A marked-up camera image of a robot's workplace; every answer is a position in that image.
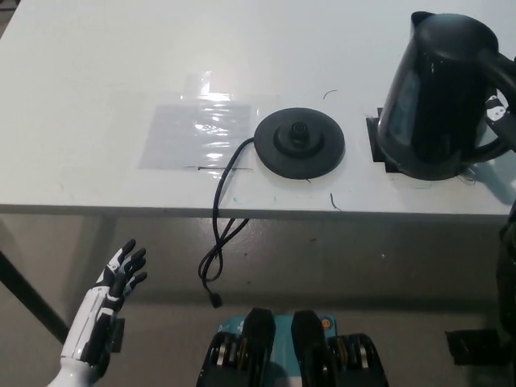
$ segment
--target white tabletop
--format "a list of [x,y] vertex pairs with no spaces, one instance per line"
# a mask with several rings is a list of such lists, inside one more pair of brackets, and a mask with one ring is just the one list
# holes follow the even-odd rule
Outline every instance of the white tabletop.
[[[506,214],[514,155],[479,166],[475,184],[372,162],[365,118],[385,101],[416,10],[470,15],[516,54],[514,0],[23,0],[0,40],[0,210],[209,215],[217,172],[196,168],[202,138],[181,128],[202,94],[232,104],[234,143],[292,106],[330,115],[347,143],[312,181],[274,175],[249,146],[222,215]],[[169,151],[174,131],[185,142]]]

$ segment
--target robotic hand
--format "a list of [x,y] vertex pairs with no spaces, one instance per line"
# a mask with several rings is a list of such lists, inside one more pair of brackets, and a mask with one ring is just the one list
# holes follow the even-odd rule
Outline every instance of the robotic hand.
[[124,321],[117,318],[126,297],[147,273],[145,249],[134,254],[131,239],[120,248],[88,290],[61,352],[61,370],[48,387],[90,387],[104,376],[110,354],[119,352]]

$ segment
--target black cable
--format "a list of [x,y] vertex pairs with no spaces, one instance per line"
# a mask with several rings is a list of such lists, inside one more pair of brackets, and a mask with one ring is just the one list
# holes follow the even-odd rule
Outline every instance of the black cable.
[[[213,201],[213,210],[211,213],[211,223],[213,227],[213,234],[215,236],[215,245],[209,250],[204,258],[202,258],[201,262],[199,263],[198,267],[198,275],[199,278],[201,278],[202,286],[208,294],[210,295],[210,301],[211,305],[214,308],[219,308],[223,304],[223,300],[221,299],[220,295],[217,293],[213,293],[210,290],[210,287],[208,286],[208,282],[213,282],[217,280],[217,278],[220,277],[220,275],[223,272],[224,267],[224,259],[223,259],[223,247],[228,243],[230,240],[232,240],[239,232],[242,231],[242,229],[248,224],[249,219],[244,219],[237,227],[230,233],[231,226],[233,226],[233,223],[235,223],[235,219],[231,218],[229,219],[229,222],[227,223],[226,227],[224,228],[223,233],[220,235],[218,232],[218,204],[220,203],[220,197],[222,195],[222,191],[224,188],[224,183],[226,182],[227,175],[229,172],[233,169],[233,165],[235,164],[236,160],[238,159],[240,153],[243,151],[243,149],[248,146],[250,143],[254,141],[253,138],[246,139],[243,141],[239,147],[236,149],[235,153],[229,160],[229,163],[227,163],[226,168],[223,171],[222,176],[220,177],[220,181],[218,181],[217,190],[215,191],[215,197]],[[217,273],[213,277],[208,277],[208,271],[210,270],[210,265],[213,262],[215,258],[218,258],[218,270]]]

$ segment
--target black object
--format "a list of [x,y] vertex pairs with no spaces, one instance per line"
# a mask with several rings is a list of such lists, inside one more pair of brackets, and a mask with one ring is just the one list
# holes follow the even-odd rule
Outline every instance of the black object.
[[196,386],[263,386],[275,334],[273,313],[251,310],[243,322],[242,335],[219,332],[214,336]]
[[387,173],[399,173],[399,169],[393,163],[390,161],[387,157],[385,157],[385,154],[380,149],[380,146],[378,145],[377,136],[378,136],[378,123],[380,122],[380,116],[381,116],[382,109],[378,109],[378,117],[367,117],[365,119],[365,122],[368,127],[368,135],[369,135],[369,145],[371,147],[371,156],[372,160],[375,163],[384,163],[385,171]]
[[510,345],[501,346],[494,329],[446,332],[455,365],[506,365]]
[[266,117],[256,129],[258,157],[274,173],[312,179],[332,171],[345,153],[339,125],[320,111],[295,107]]
[[2,252],[0,252],[0,281],[61,344],[65,343],[69,328],[63,319],[35,291]]
[[293,316],[292,340],[303,387],[388,387],[372,340],[363,334],[326,339],[312,310]]
[[[224,267],[224,259],[223,259],[223,247],[226,243],[232,240],[242,229],[248,224],[249,219],[244,219],[240,224],[234,229],[230,234],[229,231],[233,223],[235,222],[234,218],[229,219],[226,227],[224,228],[223,233],[220,235],[218,232],[218,204],[220,203],[220,197],[222,195],[224,183],[226,182],[227,175],[232,170],[233,165],[238,159],[240,153],[243,151],[245,147],[247,147],[250,143],[252,143],[253,139],[246,139],[243,141],[239,147],[236,149],[235,153],[227,163],[226,168],[223,171],[220,180],[218,181],[217,190],[215,191],[215,197],[213,202],[213,211],[211,215],[211,225],[213,227],[213,233],[215,236],[215,245],[207,252],[207,254],[202,258],[201,262],[198,266],[198,276],[201,278],[202,286],[208,292],[210,297],[211,305],[216,309],[223,305],[223,300],[218,293],[213,293],[208,286],[208,282],[213,282],[220,277],[223,272]],[[213,277],[208,277],[208,270],[210,270],[210,265],[215,258],[218,258],[218,270]]]
[[507,152],[500,139],[478,147],[485,101],[499,89],[516,103],[516,66],[497,37],[463,15],[415,12],[412,25],[378,127],[383,153],[406,175],[440,180]]

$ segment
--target gray floor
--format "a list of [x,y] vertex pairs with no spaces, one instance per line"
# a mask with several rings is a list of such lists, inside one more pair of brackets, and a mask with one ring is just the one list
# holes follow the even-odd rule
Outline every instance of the gray floor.
[[[0,35],[9,17],[0,13]],[[124,306],[123,352],[103,386],[194,385],[218,323],[252,306],[313,308],[334,314],[341,334],[369,334],[391,386],[502,386],[503,368],[455,367],[444,336],[497,325],[498,228],[388,218],[253,221],[225,249],[214,285],[226,302],[219,310],[197,279],[212,243],[207,219],[2,215],[0,248],[67,322],[121,243],[135,237],[148,248],[149,278]],[[0,386],[46,385],[60,345],[3,286],[0,327]]]

